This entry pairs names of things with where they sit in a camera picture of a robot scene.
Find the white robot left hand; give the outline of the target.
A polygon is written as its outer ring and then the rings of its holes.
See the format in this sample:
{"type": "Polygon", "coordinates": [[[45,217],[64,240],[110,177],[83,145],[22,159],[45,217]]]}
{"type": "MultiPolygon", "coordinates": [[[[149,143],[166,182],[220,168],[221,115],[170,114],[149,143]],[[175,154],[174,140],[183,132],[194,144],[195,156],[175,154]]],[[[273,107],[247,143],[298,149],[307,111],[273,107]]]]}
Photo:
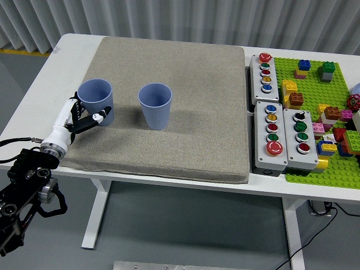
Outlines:
{"type": "Polygon", "coordinates": [[[82,118],[84,107],[78,95],[75,94],[65,102],[53,125],[52,133],[42,141],[40,151],[62,159],[77,134],[110,119],[112,110],[111,106],[102,105],[95,113],[82,118]]]}

